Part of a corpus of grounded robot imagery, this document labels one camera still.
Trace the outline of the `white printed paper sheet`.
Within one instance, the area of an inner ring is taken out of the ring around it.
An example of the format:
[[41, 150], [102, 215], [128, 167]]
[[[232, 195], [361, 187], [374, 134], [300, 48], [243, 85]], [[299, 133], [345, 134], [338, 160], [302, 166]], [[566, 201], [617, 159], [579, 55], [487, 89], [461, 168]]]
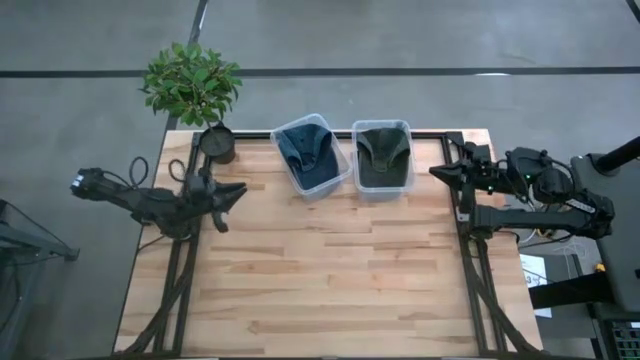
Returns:
[[530, 290], [534, 314], [537, 317], [551, 319], [553, 317], [552, 310], [550, 307], [542, 307], [544, 299], [538, 290], [538, 287], [544, 287], [549, 284], [545, 259], [539, 256], [520, 254], [520, 262], [525, 283]]

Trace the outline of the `black round pole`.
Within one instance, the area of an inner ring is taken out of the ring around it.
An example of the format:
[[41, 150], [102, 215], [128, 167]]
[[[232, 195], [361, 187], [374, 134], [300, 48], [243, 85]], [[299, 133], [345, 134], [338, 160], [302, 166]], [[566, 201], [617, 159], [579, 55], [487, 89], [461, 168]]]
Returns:
[[592, 160], [594, 168], [598, 172], [609, 174], [616, 172], [620, 167], [638, 157], [640, 157], [640, 136], [604, 155], [596, 154]]

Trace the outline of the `black flat bar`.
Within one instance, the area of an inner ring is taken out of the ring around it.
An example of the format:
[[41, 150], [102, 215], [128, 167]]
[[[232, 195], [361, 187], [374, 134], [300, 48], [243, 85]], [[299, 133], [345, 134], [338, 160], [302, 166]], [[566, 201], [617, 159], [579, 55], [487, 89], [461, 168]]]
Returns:
[[604, 273], [593, 273], [538, 287], [544, 304], [556, 307], [582, 303], [615, 303], [614, 293]]

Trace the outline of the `grey metal side table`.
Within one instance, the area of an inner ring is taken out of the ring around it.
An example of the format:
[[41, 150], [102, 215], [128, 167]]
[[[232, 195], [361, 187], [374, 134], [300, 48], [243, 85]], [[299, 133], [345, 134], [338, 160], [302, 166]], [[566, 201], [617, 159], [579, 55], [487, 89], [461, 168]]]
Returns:
[[[9, 209], [19, 213], [50, 238], [18, 229], [7, 220]], [[47, 261], [76, 261], [71, 248], [15, 205], [0, 199], [0, 360], [11, 360], [34, 303]]]

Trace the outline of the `dark green baseball cap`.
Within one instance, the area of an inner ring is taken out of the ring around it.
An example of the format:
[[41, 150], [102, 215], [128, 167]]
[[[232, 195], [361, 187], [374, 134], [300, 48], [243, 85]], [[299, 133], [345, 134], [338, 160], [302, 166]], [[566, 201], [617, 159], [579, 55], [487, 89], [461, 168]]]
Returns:
[[362, 187], [404, 187], [411, 149], [400, 128], [376, 128], [356, 136], [359, 179]]

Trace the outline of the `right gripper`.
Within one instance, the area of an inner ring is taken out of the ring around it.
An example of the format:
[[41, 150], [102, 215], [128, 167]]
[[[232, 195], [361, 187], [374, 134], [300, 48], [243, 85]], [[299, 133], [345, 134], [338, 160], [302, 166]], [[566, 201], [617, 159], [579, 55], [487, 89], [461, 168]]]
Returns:
[[[507, 193], [508, 177], [498, 162], [492, 161], [488, 145], [465, 143], [465, 159], [469, 161], [467, 174], [475, 189], [488, 193]], [[429, 173], [450, 188], [459, 188], [463, 183], [464, 166], [458, 163], [432, 166]]]

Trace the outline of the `dark blue baseball cap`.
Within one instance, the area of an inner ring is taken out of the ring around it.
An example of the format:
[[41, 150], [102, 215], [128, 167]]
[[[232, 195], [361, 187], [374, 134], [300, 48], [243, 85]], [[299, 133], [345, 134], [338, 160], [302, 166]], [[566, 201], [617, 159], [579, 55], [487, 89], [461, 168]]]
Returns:
[[276, 142], [302, 190], [310, 190], [339, 175], [333, 134], [317, 124], [291, 127], [276, 135]]

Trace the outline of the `small display screen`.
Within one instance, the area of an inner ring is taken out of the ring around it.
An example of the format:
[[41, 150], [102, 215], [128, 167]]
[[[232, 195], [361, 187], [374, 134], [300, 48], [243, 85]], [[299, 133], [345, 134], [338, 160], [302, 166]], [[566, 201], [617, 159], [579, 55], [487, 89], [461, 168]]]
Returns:
[[640, 322], [611, 325], [616, 360], [640, 360]]

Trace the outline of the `green plant in black pot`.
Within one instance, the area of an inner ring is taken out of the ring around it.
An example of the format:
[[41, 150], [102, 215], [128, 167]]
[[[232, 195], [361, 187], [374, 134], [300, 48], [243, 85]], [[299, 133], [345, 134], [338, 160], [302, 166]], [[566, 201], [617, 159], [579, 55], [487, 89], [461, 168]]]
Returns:
[[238, 63], [196, 43], [172, 43], [148, 64], [139, 91], [153, 113], [165, 112], [186, 126], [202, 127], [200, 150], [218, 164], [236, 157], [233, 132], [224, 120], [243, 86]]

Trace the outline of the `clear plastic storage bin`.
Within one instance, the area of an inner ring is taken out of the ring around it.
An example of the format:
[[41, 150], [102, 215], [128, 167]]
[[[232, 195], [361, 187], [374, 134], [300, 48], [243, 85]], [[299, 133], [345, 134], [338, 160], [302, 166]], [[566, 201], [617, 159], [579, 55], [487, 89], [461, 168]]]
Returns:
[[[329, 130], [332, 134], [333, 134], [333, 149], [335, 151], [336, 154], [336, 158], [337, 158], [337, 162], [339, 165], [339, 175], [337, 177], [335, 177], [334, 179], [327, 181], [319, 186], [316, 186], [310, 190], [302, 190], [298, 184], [296, 183], [292, 172], [290, 171], [288, 165], [286, 164], [283, 155], [281, 154], [277, 142], [276, 142], [276, 135], [283, 131], [286, 130], [288, 128], [291, 127], [296, 127], [296, 126], [300, 126], [300, 125], [305, 125], [305, 124], [317, 124], [320, 126], [325, 127], [327, 130]], [[270, 140], [272, 142], [272, 144], [276, 147], [277, 152], [280, 154], [281, 159], [284, 162], [285, 165], [285, 170], [292, 182], [292, 185], [294, 187], [294, 189], [297, 191], [297, 193], [307, 202], [315, 202], [318, 200], [321, 200], [327, 196], [329, 196], [332, 192], [334, 192], [342, 183], [344, 180], [346, 180], [352, 173], [352, 166], [350, 164], [350, 161], [347, 159], [345, 153], [343, 152], [343, 150], [340, 147], [337, 135], [331, 130], [330, 126], [328, 125], [327, 121], [325, 120], [325, 118], [318, 114], [318, 113], [312, 113], [312, 114], [308, 114], [302, 118], [296, 119], [294, 121], [288, 122], [276, 129], [274, 129], [271, 134], [270, 134]]]
[[[360, 184], [358, 160], [357, 160], [357, 148], [356, 148], [356, 136], [364, 131], [376, 129], [376, 128], [400, 128], [404, 130], [408, 136], [409, 145], [411, 149], [411, 155], [409, 160], [409, 170], [407, 182], [404, 187], [381, 187], [381, 188], [365, 188]], [[359, 192], [359, 196], [363, 201], [369, 202], [383, 202], [390, 201], [402, 196], [409, 192], [414, 184], [415, 178], [415, 166], [414, 166], [414, 151], [413, 140], [411, 136], [411, 130], [406, 121], [403, 120], [358, 120], [353, 123], [352, 126], [352, 143], [353, 143], [353, 165], [354, 165], [354, 177], [355, 186]]]

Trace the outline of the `large grey flat panel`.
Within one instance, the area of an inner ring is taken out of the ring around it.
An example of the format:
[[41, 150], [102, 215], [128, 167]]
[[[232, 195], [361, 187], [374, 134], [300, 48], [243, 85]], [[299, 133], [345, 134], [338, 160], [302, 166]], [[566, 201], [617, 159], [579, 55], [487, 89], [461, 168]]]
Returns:
[[640, 312], [640, 161], [623, 165], [614, 176], [600, 174], [587, 156], [572, 158], [571, 165], [583, 187], [613, 203], [612, 234], [596, 244], [616, 304]]

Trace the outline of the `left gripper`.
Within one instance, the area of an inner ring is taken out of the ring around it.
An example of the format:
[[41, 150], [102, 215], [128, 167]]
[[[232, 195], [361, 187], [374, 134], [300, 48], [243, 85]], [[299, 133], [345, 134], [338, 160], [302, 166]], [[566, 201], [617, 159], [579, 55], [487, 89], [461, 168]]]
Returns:
[[201, 167], [195, 174], [187, 176], [186, 186], [189, 202], [197, 208], [197, 214], [209, 214], [216, 230], [226, 233], [228, 225], [223, 214], [245, 195], [247, 184], [216, 182], [210, 171]]

